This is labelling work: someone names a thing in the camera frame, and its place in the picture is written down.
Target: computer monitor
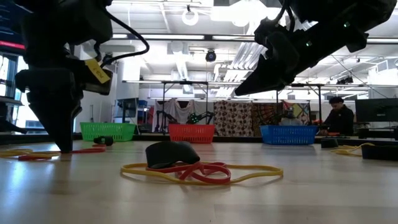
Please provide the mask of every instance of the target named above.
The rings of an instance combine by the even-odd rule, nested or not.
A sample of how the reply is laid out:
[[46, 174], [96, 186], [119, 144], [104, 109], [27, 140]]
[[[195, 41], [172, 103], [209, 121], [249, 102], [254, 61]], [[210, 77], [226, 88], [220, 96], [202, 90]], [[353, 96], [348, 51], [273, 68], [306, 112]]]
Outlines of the computer monitor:
[[355, 100], [357, 122], [398, 121], [398, 98]]
[[0, 1], [0, 52], [23, 54], [22, 36], [15, 31], [29, 12], [10, 1]]

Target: colorful fabric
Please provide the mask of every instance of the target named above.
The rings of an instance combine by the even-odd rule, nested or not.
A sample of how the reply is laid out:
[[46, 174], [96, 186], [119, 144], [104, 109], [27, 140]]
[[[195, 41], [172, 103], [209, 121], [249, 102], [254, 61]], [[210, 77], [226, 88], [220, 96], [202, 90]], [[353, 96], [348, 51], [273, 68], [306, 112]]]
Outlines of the colorful fabric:
[[215, 125], [218, 135], [251, 137], [251, 108], [252, 103], [231, 103], [227, 101], [214, 103]]
[[310, 122], [310, 104], [309, 103], [288, 103], [283, 102], [284, 110], [293, 108], [294, 116], [299, 119], [303, 125]]
[[276, 125], [280, 119], [277, 115], [277, 107], [280, 104], [276, 103], [254, 103], [251, 110], [253, 121], [253, 133], [255, 137], [261, 137], [260, 126], [262, 125]]

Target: yellow tag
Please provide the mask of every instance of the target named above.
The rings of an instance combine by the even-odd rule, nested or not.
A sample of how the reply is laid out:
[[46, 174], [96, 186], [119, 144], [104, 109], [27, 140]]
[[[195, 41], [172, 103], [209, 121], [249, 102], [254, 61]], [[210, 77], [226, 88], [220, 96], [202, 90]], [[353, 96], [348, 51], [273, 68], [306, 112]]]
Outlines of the yellow tag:
[[93, 59], [85, 60], [85, 63], [87, 65], [87, 67], [90, 69], [90, 71], [92, 72], [92, 74], [98, 79], [98, 81], [101, 84], [104, 84], [110, 80], [110, 77], [108, 77], [108, 75], [104, 72], [104, 70], [102, 70], [100, 65], [98, 65], [97, 60], [95, 60], [93, 58]]

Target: red basket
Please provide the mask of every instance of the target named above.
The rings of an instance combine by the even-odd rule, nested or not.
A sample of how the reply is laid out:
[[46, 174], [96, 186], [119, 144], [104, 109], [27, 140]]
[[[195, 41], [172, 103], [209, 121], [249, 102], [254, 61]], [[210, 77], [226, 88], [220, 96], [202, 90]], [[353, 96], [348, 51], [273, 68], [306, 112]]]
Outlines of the red basket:
[[213, 141], [214, 130], [214, 124], [169, 124], [171, 141], [209, 144]]

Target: man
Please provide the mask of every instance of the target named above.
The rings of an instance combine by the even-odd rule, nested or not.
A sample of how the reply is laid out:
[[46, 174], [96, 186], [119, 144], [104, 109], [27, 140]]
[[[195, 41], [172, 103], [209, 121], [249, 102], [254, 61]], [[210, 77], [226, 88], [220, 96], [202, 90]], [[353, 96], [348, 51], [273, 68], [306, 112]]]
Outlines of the man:
[[293, 110], [293, 108], [290, 107], [287, 109], [287, 114], [280, 122], [280, 125], [281, 126], [302, 126], [303, 123], [294, 116], [294, 110]]
[[320, 134], [340, 133], [345, 136], [354, 134], [354, 113], [345, 104], [341, 97], [333, 97], [329, 100], [333, 108], [328, 118], [324, 122], [329, 126], [328, 130], [321, 130]]

